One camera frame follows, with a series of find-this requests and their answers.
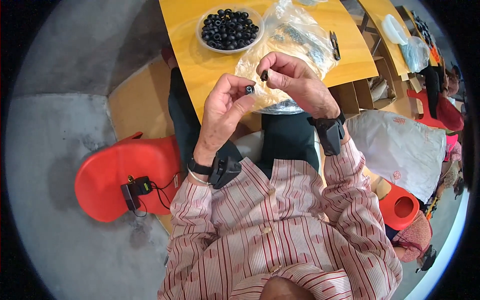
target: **scissors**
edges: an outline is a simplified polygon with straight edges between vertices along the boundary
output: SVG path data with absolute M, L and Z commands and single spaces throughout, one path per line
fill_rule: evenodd
M 330 31 L 330 40 L 332 41 L 332 46 L 334 50 L 333 57 L 335 58 L 335 60 L 340 60 L 340 48 L 338 47 L 338 40 L 336 39 L 335 31 Z

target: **bangle bracelet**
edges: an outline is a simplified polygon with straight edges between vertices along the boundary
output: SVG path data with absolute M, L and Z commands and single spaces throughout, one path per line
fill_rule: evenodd
M 198 177 L 192 172 L 192 170 L 190 170 L 190 168 L 188 168 L 188 166 L 187 166 L 187 170 L 188 170 L 188 173 L 193 177 L 193 179 L 195 179 L 195 180 L 198 181 L 199 183 L 202 183 L 202 184 L 205 184 L 205 185 L 210 185 L 209 182 L 203 181 L 203 180 L 201 180 L 200 178 L 198 178 Z

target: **wooden table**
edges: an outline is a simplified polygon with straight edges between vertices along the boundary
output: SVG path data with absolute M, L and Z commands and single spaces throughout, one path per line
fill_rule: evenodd
M 243 53 L 223 55 L 199 45 L 195 37 L 196 24 L 207 10 L 219 4 L 217 1 L 159 0 L 159 2 L 183 79 L 198 118 L 202 120 L 206 97 L 221 74 L 235 72 L 235 66 Z M 275 1 L 241 0 L 241 2 L 263 14 Z M 327 33 L 330 30 L 336 33 L 341 60 L 325 77 L 324 82 L 327 86 L 378 76 L 365 40 L 339 0 L 329 0 L 316 6 L 299 6 L 305 8 Z
M 390 42 L 387 38 L 384 30 L 382 29 L 382 21 L 385 19 L 385 16 L 391 14 L 403 27 L 405 34 L 407 37 L 410 37 L 411 34 L 407 29 L 407 26 L 403 22 L 402 17 L 395 9 L 395 6 L 390 2 L 390 0 L 358 0 L 360 5 L 362 6 L 363 10 L 365 11 L 365 18 L 370 18 L 373 24 L 376 27 L 376 32 L 378 33 L 379 37 L 382 39 L 383 44 L 388 52 L 388 58 L 392 62 L 395 71 L 398 76 L 402 77 L 402 79 L 407 80 L 407 74 L 410 73 L 410 69 L 403 58 L 402 51 L 398 44 L 394 44 Z
M 409 9 L 407 9 L 405 6 L 397 6 L 396 7 L 396 10 L 398 11 L 398 13 L 400 14 L 400 16 L 402 17 L 402 19 L 405 21 L 405 20 L 411 20 L 412 23 L 413 23 L 413 28 L 414 28 L 414 33 L 413 35 L 415 36 L 418 36 L 419 38 L 421 38 L 421 40 L 426 44 L 427 42 L 425 41 L 425 39 L 423 38 L 423 36 L 421 35 L 420 33 L 420 30 L 418 29 L 417 27 L 417 23 L 415 23 L 415 18 L 413 17 L 413 14 L 411 13 L 411 11 Z M 429 61 L 430 61 L 430 64 L 432 66 L 435 66 L 437 67 L 438 66 L 438 63 L 437 61 L 435 60 L 435 58 L 433 57 L 432 53 L 430 52 L 430 57 L 429 57 Z

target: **plastic bowl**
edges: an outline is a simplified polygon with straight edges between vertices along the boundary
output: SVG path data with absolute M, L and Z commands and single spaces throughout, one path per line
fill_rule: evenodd
M 402 25 L 391 14 L 385 16 L 385 19 L 382 21 L 382 29 L 392 43 L 400 45 L 408 43 L 407 35 L 403 31 Z
M 235 50 L 219 50 L 219 49 L 215 49 L 215 48 L 212 48 L 210 46 L 207 45 L 207 43 L 202 40 L 202 27 L 204 26 L 204 20 L 207 18 L 207 16 L 209 14 L 216 14 L 218 10 L 225 10 L 225 9 L 228 9 L 230 8 L 233 12 L 247 12 L 248 15 L 249 15 L 249 19 L 251 19 L 253 21 L 253 23 L 255 25 L 258 26 L 258 32 L 257 32 L 257 38 L 255 39 L 255 41 L 253 43 L 251 43 L 250 45 L 248 45 L 247 47 L 243 47 L 241 49 L 235 49 Z M 211 8 L 210 10 L 208 10 L 199 20 L 198 20 L 198 23 L 197 23 L 197 28 L 195 29 L 195 35 L 197 36 L 197 39 L 198 39 L 198 42 L 200 43 L 200 45 L 202 45 L 203 47 L 209 49 L 209 50 L 212 50 L 212 51 L 215 51 L 215 52 L 218 52 L 218 53 L 223 53 L 223 54 L 235 54 L 235 53 L 239 53 L 239 52 L 242 52 L 242 51 L 245 51 L 245 50 L 248 50 L 250 48 L 252 48 L 253 46 L 255 46 L 258 41 L 260 39 L 262 39 L 262 36 L 264 35 L 264 21 L 262 19 L 262 16 L 257 13 L 256 11 L 254 11 L 253 9 L 251 9 L 250 7 L 246 7 L 245 5 L 243 4 L 222 4 L 220 6 L 217 6 L 217 7 L 214 7 L 214 8 Z

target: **pink striped shirt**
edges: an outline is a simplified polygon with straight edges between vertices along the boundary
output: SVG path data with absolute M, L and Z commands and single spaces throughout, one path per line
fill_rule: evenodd
M 240 175 L 217 191 L 185 181 L 171 204 L 158 299 L 259 299 L 273 276 L 316 299 L 390 298 L 402 266 L 364 164 L 350 140 L 326 158 L 326 187 L 299 160 L 275 160 L 268 180 L 245 158 Z

